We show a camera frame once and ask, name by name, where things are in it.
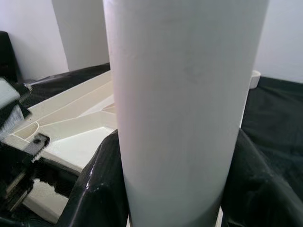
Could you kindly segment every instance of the white plastic part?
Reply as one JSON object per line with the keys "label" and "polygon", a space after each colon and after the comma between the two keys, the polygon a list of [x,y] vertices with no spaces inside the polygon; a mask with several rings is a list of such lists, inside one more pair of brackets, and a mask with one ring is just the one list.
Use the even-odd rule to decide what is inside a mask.
{"label": "white plastic part", "polygon": [[250,78],[250,89],[254,89],[258,86],[261,73],[259,71],[253,70]]}
{"label": "white plastic part", "polygon": [[212,227],[267,0],[104,0],[133,227]]}
{"label": "white plastic part", "polygon": [[[110,75],[104,73],[31,107],[31,118],[4,141],[24,149],[35,134],[43,133],[51,143],[39,156],[81,172],[102,140],[117,128],[116,115],[106,111],[114,108]],[[66,202],[53,187],[39,181],[24,200],[33,212],[52,223]]]}

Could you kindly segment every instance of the white column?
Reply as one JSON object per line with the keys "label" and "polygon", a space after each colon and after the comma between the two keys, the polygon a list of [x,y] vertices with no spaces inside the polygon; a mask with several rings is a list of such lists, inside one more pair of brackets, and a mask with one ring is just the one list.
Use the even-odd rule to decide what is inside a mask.
{"label": "white column", "polygon": [[211,227],[267,0],[104,6],[133,227]]}

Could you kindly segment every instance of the white pipe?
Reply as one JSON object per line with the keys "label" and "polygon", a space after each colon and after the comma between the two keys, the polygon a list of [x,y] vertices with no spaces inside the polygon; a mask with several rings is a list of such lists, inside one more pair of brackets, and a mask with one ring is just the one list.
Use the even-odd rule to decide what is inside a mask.
{"label": "white pipe", "polygon": [[133,227],[215,224],[267,0],[104,0]]}

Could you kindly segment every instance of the black tarp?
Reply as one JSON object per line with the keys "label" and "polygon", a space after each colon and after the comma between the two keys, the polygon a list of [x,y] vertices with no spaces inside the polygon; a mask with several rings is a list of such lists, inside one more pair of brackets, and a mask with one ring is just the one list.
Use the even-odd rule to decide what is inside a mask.
{"label": "black tarp", "polygon": [[250,90],[222,209],[230,226],[303,226],[303,84]]}

